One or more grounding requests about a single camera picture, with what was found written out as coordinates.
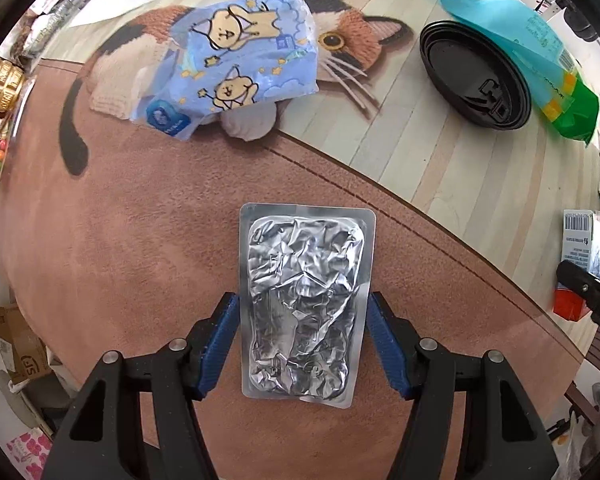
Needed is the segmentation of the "silver foil blister pack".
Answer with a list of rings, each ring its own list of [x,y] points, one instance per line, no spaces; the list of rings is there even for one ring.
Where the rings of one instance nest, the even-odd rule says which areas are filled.
[[[376,216],[367,208],[245,204],[239,213],[242,392],[350,408]]]

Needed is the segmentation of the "blue cartoon tissue pack wrapper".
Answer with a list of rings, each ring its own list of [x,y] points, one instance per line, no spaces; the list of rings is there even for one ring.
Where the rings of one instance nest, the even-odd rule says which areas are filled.
[[[316,25],[304,0],[230,0],[169,28],[162,59],[136,77],[132,122],[187,140],[223,113],[317,92]]]

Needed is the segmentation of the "red small box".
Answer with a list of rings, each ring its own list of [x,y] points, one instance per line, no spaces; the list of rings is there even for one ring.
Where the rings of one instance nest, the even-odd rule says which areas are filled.
[[[553,312],[566,321],[578,322],[590,309],[578,294],[558,286],[554,291]]]

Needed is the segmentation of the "white barcode box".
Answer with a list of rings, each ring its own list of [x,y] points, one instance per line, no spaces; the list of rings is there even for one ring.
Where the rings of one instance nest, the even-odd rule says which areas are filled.
[[[562,260],[600,275],[600,211],[565,209],[562,213]]]

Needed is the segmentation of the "pink floral paper bag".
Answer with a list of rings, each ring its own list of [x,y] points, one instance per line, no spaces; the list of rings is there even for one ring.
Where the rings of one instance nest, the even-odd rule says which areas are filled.
[[[40,428],[32,428],[6,443],[9,459],[23,478],[41,480],[52,441]]]

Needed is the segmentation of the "brown cardboard box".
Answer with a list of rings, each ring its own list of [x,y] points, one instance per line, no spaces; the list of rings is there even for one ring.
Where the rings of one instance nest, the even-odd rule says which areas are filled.
[[[0,307],[0,355],[14,385],[52,371],[42,340],[31,330],[16,304]]]

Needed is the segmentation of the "pink cat pattern table mat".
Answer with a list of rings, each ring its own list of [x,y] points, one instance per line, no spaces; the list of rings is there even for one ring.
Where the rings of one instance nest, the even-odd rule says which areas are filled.
[[[366,207],[373,289],[452,351],[501,349],[548,418],[596,331],[550,312],[562,211],[600,209],[595,144],[562,138],[535,112],[513,132],[468,124],[427,78],[415,38],[361,78],[377,113],[325,84],[283,108],[288,136],[256,145],[213,126],[189,143],[165,139],[94,114],[83,88],[74,120],[90,160],[69,176],[58,129],[78,63],[145,9],[213,1],[154,0],[68,28],[40,62],[0,188],[0,269],[32,328],[82,382],[105,351],[154,352],[235,290],[242,204]],[[415,34],[447,18],[437,0],[346,1]],[[410,404],[368,339],[347,410],[245,398],[239,343],[196,406],[221,477],[386,478]]]

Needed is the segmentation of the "teal green plastic bag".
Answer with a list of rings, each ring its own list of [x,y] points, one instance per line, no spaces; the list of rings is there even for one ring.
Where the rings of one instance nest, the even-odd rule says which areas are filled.
[[[600,100],[556,32],[518,0],[440,0],[442,8],[500,47],[527,81],[533,103],[570,140],[590,143]]]

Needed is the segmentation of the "black plastic tray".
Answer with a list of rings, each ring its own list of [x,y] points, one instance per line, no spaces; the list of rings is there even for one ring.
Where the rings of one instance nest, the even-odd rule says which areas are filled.
[[[468,122],[495,130],[516,130],[528,122],[527,81],[486,35],[459,22],[433,22],[419,35],[419,53],[434,88]]]

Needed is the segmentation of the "gold foil chocolate box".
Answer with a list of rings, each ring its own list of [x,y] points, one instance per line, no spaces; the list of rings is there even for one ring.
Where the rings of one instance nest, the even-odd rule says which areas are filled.
[[[23,81],[23,70],[0,57],[0,116],[5,115],[15,106]]]

